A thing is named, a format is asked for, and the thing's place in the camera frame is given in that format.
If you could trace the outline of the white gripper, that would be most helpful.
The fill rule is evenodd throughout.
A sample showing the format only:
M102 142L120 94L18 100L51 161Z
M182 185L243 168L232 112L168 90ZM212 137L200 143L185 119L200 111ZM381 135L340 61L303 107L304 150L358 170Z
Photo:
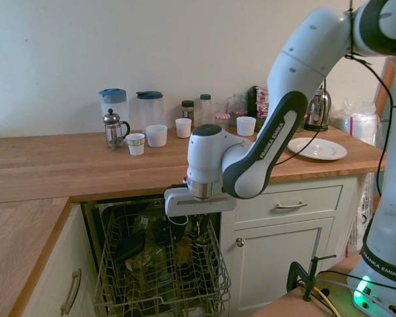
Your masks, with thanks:
M164 192L165 213L169 217L195 215L193 219L193 232L205 233L207 231L208 213L232 211L236 208L236 198L228 194L218 194L207 200L198 200L186 188L172 188Z

